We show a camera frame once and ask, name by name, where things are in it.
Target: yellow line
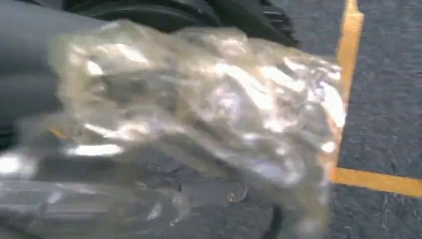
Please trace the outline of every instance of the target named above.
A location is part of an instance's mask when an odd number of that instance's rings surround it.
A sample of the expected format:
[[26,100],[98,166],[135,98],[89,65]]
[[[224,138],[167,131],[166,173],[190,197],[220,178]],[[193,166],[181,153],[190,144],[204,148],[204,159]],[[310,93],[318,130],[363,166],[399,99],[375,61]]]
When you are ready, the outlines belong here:
[[49,131],[58,138],[67,139],[68,137],[56,128],[50,128]]
[[337,184],[364,187],[376,191],[422,197],[422,181],[413,178],[335,168],[331,181]]

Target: clear plastic wrap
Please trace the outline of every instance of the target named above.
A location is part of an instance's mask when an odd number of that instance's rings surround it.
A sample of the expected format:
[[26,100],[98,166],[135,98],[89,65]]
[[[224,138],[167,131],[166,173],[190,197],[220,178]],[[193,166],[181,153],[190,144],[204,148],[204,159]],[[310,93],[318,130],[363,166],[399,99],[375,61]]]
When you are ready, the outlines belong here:
[[172,190],[4,181],[0,192],[2,225],[43,239],[153,237],[189,212],[186,199]]
[[52,53],[64,111],[39,127],[65,157],[125,164],[147,145],[270,198],[284,213],[277,238],[323,235],[326,158],[345,120],[336,64],[234,28],[129,21],[63,36]]

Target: black object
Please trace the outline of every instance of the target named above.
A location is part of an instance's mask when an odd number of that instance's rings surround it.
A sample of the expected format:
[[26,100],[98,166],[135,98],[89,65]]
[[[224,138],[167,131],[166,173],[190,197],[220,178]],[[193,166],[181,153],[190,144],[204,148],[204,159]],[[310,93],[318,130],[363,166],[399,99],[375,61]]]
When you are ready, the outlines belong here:
[[249,36],[296,46],[286,14],[265,0],[23,0],[102,20],[127,18],[171,32],[186,26],[235,26]]

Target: crumpled plastic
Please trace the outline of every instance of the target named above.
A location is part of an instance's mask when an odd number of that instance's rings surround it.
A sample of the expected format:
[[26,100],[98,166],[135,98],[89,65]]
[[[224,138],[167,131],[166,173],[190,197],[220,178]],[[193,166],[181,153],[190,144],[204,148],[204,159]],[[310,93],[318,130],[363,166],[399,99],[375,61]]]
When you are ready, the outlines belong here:
[[235,28],[164,34],[125,20],[61,37],[51,64],[63,112],[43,127],[72,142],[67,157],[125,163],[149,145],[272,200],[277,238],[323,235],[324,156],[346,115],[338,65]]

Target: asphalt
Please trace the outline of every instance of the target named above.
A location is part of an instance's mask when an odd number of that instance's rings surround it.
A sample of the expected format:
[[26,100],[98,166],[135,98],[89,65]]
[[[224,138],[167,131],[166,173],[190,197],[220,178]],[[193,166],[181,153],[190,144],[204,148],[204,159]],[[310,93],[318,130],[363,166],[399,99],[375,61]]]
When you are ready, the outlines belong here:
[[[273,0],[305,51],[332,56],[343,0]],[[365,14],[339,167],[422,179],[422,2],[360,0]],[[419,198],[334,185],[327,239],[420,239]]]

